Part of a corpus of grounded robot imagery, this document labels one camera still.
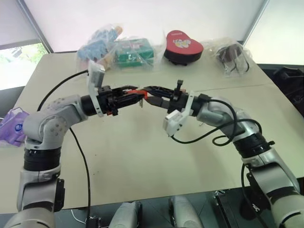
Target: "black wire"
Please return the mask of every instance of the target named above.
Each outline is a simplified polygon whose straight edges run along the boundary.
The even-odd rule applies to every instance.
[[[81,72],[78,72],[74,75],[71,75],[70,77],[67,77],[66,79],[64,79],[63,81],[61,81],[60,83],[58,83],[53,89],[51,89],[51,91],[49,91],[49,93],[43,98],[43,100],[40,102],[39,104],[39,107],[37,109],[37,111],[40,111],[43,104],[46,102],[46,100],[48,99],[48,97],[56,90],[58,89],[62,84],[64,84],[65,82],[67,82],[68,80],[78,76],[78,75],[81,75],[81,74],[84,74],[84,73],[88,73],[88,70],[84,70],[84,71],[81,71]],[[88,202],[87,202],[87,214],[86,214],[86,224],[85,224],[85,227],[87,228],[88,227],[88,220],[90,218],[90,209],[91,209],[91,184],[90,184],[90,174],[89,174],[89,168],[88,168],[88,165],[86,163],[86,157],[85,157],[85,154],[79,144],[79,141],[73,131],[73,129],[70,127],[70,132],[72,133],[75,141],[76,141],[76,144],[80,150],[80,153],[82,155],[82,158],[84,160],[84,163],[85,163],[85,171],[86,171],[86,177],[87,177],[87,193],[88,193]]]
[[[48,99],[48,97],[56,90],[58,89],[58,87],[60,87],[62,84],[64,84],[66,81],[78,76],[78,75],[82,75],[84,73],[87,73],[88,70],[84,70],[84,71],[80,71],[74,75],[71,75],[70,77],[67,77],[65,80],[59,82],[51,91],[49,91],[49,93],[43,98],[43,100],[40,102],[37,111],[40,111],[42,108],[42,105],[45,103],[45,101]]]
[[[245,165],[242,164],[242,169],[241,169],[241,184],[242,184],[242,191],[243,191],[243,195],[245,198],[245,201],[247,202],[247,204],[249,205],[249,207],[252,209],[252,211],[254,212],[256,218],[259,220],[259,222],[261,223],[263,228],[268,228],[267,224],[265,223],[265,221],[262,219],[262,217],[256,212],[256,210],[254,210],[254,208],[252,207],[252,203],[250,202],[250,200],[248,199],[246,192],[245,192],[245,184],[244,184],[244,170],[245,170]]]
[[[238,127],[238,125],[237,125],[238,124],[238,122],[237,122],[237,120],[238,120],[237,114],[234,111],[233,107],[230,104],[228,104],[227,102],[225,102],[225,101],[221,101],[221,100],[217,100],[217,99],[211,99],[211,100],[209,100],[209,102],[218,102],[218,103],[224,104],[232,112],[232,116],[233,116],[233,129],[232,129],[232,133],[231,133],[230,138],[226,142],[224,142],[224,143],[213,142],[216,146],[226,146],[227,144],[231,143],[232,140],[234,139],[234,137],[236,136],[237,127]]]
[[[237,120],[236,122],[238,123],[238,122],[245,122],[245,121],[249,121],[249,122],[255,123],[255,124],[258,126],[259,131],[262,133],[262,127],[261,127],[260,123],[259,123],[258,121],[256,121],[256,120],[253,120],[253,119],[240,119],[240,120]],[[216,128],[214,128],[213,130],[207,132],[206,134],[200,136],[199,138],[194,139],[194,140],[191,140],[191,141],[185,141],[185,142],[184,142],[184,141],[180,141],[180,140],[174,138],[174,136],[172,136],[171,138],[172,138],[174,141],[176,141],[176,142],[178,142],[178,143],[181,143],[181,144],[195,143],[195,142],[197,142],[197,141],[199,141],[199,140],[201,140],[201,139],[207,137],[208,135],[210,135],[210,134],[212,134],[212,133],[214,133],[214,132],[220,130],[221,128],[227,127],[227,126],[229,126],[229,125],[231,125],[231,124],[234,124],[234,121],[230,121],[230,122],[225,123],[225,124],[223,124],[223,125],[221,125],[221,126],[219,126],[219,127],[216,127]]]

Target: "white table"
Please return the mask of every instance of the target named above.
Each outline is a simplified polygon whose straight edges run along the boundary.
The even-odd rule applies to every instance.
[[[304,119],[262,70],[254,63],[251,66],[246,77],[224,78],[219,66],[202,55],[186,67],[165,62],[156,72],[109,71],[103,85],[174,88],[183,79],[187,90],[225,97],[262,124],[266,139],[276,142],[283,160],[296,177],[302,177]],[[43,56],[16,106],[34,112],[51,88],[75,72],[75,54]],[[85,76],[80,76],[61,86],[48,101],[87,93]],[[119,110],[118,116],[93,116],[73,127],[87,157],[92,205],[240,187],[237,150],[232,144],[217,147],[211,143],[221,133],[181,145],[162,129],[165,115],[164,109],[144,103],[142,109],[129,106]],[[189,118],[176,137],[190,140],[210,129]],[[0,213],[16,212],[23,148],[1,148],[0,161]],[[85,167],[70,133],[62,146],[61,163],[65,208],[86,206]]]

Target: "clear plastic bag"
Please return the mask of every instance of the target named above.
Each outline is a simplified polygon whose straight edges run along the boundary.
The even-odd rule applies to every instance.
[[[89,60],[103,65],[106,70],[157,69],[166,49],[164,33],[160,31],[160,39],[155,42],[155,39],[143,36],[147,34],[143,28],[130,36],[132,27],[127,28],[130,31],[123,32],[120,26],[107,25],[97,30],[77,51],[78,70],[87,69]]]
[[[205,50],[224,70],[225,76],[242,76],[250,70],[249,50],[230,38],[204,42]]]
[[[0,122],[0,146],[21,146],[25,140],[23,122],[29,114],[21,108],[11,109]]]

